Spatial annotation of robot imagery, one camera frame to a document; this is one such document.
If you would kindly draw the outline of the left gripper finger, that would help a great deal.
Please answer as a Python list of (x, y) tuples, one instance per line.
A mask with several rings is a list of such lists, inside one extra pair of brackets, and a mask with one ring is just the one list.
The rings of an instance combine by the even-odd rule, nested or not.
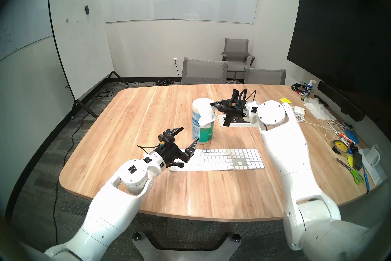
[(162, 136), (176, 136), (178, 133), (180, 133), (184, 128), (179, 127), (179, 128), (172, 128), (172, 129), (167, 129), (166, 131), (163, 132)]
[(189, 147), (184, 150), (184, 161), (188, 162), (195, 154), (199, 139), (196, 139)]

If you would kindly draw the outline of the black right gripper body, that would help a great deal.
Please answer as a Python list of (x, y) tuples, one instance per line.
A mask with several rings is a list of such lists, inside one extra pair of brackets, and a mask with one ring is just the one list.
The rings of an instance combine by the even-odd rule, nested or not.
[(229, 99), (226, 101), (226, 115), (229, 118), (235, 118), (240, 121), (245, 121), (243, 117), (243, 110), (245, 109), (243, 100)]

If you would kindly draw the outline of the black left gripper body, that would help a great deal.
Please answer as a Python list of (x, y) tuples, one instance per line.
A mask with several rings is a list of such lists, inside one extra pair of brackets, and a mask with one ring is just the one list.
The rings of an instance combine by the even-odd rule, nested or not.
[(175, 159), (184, 159), (181, 156), (184, 156), (184, 153), (178, 148), (175, 143), (174, 136), (158, 136), (159, 144), (157, 146), (157, 153), (163, 159), (166, 167), (184, 167), (183, 163), (174, 162)]

